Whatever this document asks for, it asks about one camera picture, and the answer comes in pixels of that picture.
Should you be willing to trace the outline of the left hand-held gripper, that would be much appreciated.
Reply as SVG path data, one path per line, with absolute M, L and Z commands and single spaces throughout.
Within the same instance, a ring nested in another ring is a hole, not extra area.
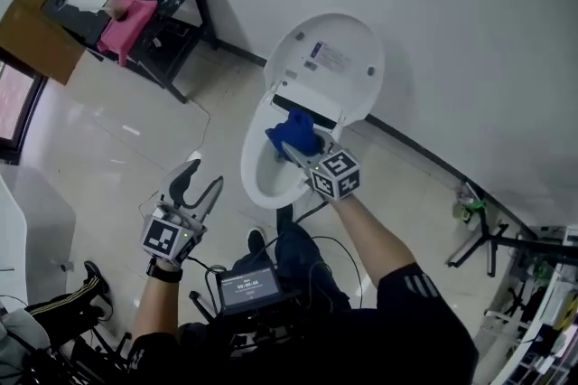
M 142 249 L 153 258 L 179 267 L 200 244 L 207 232 L 204 220 L 212 211 L 224 185 L 224 178 L 216 178 L 192 209 L 184 194 L 189 189 L 192 176 L 197 172 L 199 158 L 182 164 L 180 172 L 171 180 L 168 188 L 172 202 L 157 192 L 150 200 L 154 204 L 151 213 L 144 217 L 141 235 Z

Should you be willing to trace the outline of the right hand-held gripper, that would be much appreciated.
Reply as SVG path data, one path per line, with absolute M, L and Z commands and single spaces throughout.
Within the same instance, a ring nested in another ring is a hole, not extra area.
M 314 191 L 331 201 L 340 201 L 359 188 L 360 164 L 330 133 L 321 130 L 314 130 L 313 133 L 321 148 L 319 153 L 305 155 L 283 142 L 284 153 L 303 170 Z

